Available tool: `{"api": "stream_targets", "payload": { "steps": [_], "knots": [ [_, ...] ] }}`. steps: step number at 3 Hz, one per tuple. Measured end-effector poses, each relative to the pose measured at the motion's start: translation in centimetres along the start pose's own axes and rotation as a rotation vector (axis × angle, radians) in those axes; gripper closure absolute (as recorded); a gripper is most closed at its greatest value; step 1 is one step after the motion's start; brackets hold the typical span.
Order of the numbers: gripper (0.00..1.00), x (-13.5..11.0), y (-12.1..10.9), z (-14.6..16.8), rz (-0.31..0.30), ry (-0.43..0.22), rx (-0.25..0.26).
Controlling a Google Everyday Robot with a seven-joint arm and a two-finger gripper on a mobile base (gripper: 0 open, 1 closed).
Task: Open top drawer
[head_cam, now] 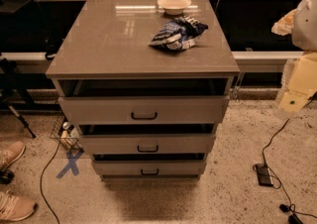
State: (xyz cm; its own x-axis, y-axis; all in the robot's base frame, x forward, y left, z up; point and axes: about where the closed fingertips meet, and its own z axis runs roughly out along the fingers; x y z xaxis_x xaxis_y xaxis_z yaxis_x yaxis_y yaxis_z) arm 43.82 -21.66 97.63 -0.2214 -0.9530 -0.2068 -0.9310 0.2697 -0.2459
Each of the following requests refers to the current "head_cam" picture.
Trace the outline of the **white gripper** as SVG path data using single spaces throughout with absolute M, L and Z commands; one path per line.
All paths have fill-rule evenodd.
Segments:
M 305 52 L 289 59 L 284 66 L 282 89 L 276 97 L 277 107 L 285 113 L 298 113 L 317 91 L 317 53 Z

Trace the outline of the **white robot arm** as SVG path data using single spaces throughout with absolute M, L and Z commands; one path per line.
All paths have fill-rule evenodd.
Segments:
M 292 43 L 303 55 L 284 68 L 284 90 L 278 108 L 287 113 L 299 112 L 317 92 L 317 0 L 302 0 L 271 28 L 274 34 L 290 34 Z

